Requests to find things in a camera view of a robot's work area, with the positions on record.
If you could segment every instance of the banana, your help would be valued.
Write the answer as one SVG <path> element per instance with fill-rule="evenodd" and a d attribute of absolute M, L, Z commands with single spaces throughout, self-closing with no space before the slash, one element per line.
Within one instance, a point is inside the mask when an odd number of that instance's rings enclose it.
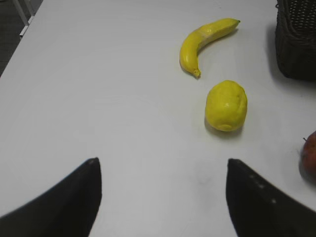
<path fill-rule="evenodd" d="M 239 20 L 224 18 L 196 29 L 183 41 L 180 50 L 180 65 L 184 71 L 197 79 L 201 76 L 198 69 L 198 52 L 208 43 L 231 33 Z"/>

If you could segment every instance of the banana tip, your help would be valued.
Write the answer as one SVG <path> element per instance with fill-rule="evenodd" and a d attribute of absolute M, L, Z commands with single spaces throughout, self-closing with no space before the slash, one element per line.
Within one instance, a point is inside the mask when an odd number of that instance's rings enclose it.
<path fill-rule="evenodd" d="M 199 69 L 195 69 L 193 71 L 193 75 L 195 76 L 196 79 L 198 79 L 201 76 L 201 71 Z"/>

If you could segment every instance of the yellow lemon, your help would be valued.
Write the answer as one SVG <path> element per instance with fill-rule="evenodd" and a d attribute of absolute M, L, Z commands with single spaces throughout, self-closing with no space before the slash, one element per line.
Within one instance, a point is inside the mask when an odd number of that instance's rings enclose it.
<path fill-rule="evenodd" d="M 234 81 L 225 80 L 214 86 L 207 96 L 205 119 L 221 131 L 234 131 L 245 122 L 247 96 Z"/>

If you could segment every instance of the red apple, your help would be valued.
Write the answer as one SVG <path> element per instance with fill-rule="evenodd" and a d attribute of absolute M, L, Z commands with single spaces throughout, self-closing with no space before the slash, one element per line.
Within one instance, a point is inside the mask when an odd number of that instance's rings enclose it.
<path fill-rule="evenodd" d="M 310 175 L 316 176 L 316 131 L 307 138 L 304 144 L 302 163 Z"/>

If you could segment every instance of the floor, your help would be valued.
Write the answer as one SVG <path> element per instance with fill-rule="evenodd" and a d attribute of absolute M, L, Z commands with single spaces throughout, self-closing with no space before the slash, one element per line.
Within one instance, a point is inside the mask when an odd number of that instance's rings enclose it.
<path fill-rule="evenodd" d="M 27 8 L 20 1 L 24 12 Z M 12 0 L 0 1 L 0 76 L 20 42 L 20 32 L 24 24 L 17 13 Z"/>

